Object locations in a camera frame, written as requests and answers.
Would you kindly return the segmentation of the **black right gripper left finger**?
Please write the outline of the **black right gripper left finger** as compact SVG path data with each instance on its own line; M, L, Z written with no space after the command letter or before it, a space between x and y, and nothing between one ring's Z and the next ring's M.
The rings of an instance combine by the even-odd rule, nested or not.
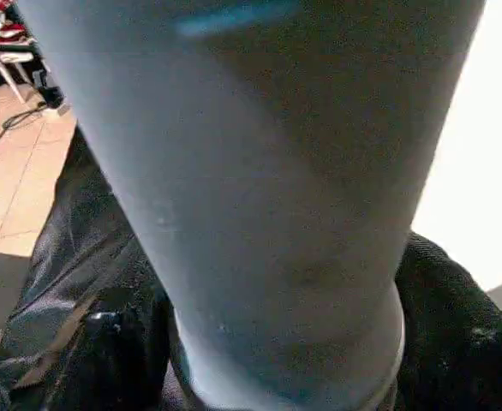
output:
M170 303L162 289L107 289L77 305L74 410L182 410L170 368Z

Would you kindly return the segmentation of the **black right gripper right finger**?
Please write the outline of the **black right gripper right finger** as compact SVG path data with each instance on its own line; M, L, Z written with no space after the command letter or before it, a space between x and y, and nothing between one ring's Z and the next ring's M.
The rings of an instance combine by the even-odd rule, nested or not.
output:
M405 320L397 410L502 410L502 312L441 247L412 233L396 275Z

